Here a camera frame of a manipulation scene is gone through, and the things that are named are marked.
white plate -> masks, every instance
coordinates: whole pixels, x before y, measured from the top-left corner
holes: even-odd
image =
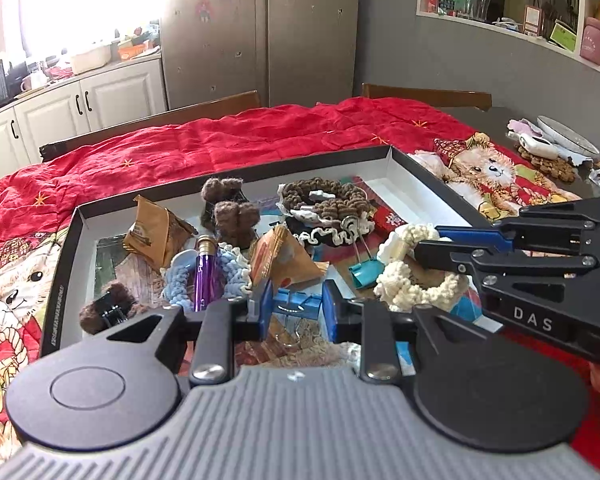
[[[545,136],[556,144],[560,144],[572,152],[588,156],[594,162],[600,160],[600,151],[587,139],[567,128],[564,124],[541,115],[538,117],[538,126]]]

teal binder clip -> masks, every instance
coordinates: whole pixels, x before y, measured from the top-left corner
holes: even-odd
[[[358,262],[349,267],[349,272],[353,278],[353,285],[358,290],[373,286],[376,283],[378,276],[384,271],[384,264],[371,255],[371,251],[369,250],[364,237],[360,234],[359,222],[360,220],[356,216],[347,216],[342,221],[343,228],[353,236],[353,248],[356,251],[356,259]],[[369,257],[369,259],[364,262],[360,259],[360,252],[358,252],[358,238],[362,240],[366,254]]]

purple glass vial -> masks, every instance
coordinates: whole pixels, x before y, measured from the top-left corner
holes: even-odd
[[[200,235],[196,240],[196,268],[194,270],[193,310],[206,310],[209,303],[222,298],[224,274],[218,258],[218,242],[209,235]]]

brown crochet scrunchie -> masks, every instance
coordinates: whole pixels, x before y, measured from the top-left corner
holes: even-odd
[[[322,190],[336,198],[314,203],[309,193]],[[328,180],[319,176],[309,180],[297,180],[286,184],[282,189],[282,204],[287,211],[311,205],[312,211],[324,220],[344,220],[347,216],[361,217],[371,210],[366,194],[354,184],[341,184],[337,180]]]

white cabinet door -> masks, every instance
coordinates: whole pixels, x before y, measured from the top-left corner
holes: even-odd
[[[40,146],[90,132],[80,82],[34,95],[14,109],[32,162],[42,161]]]
[[[13,108],[0,112],[0,178],[29,164]]]
[[[159,59],[87,77],[80,84],[92,132],[166,111]]]

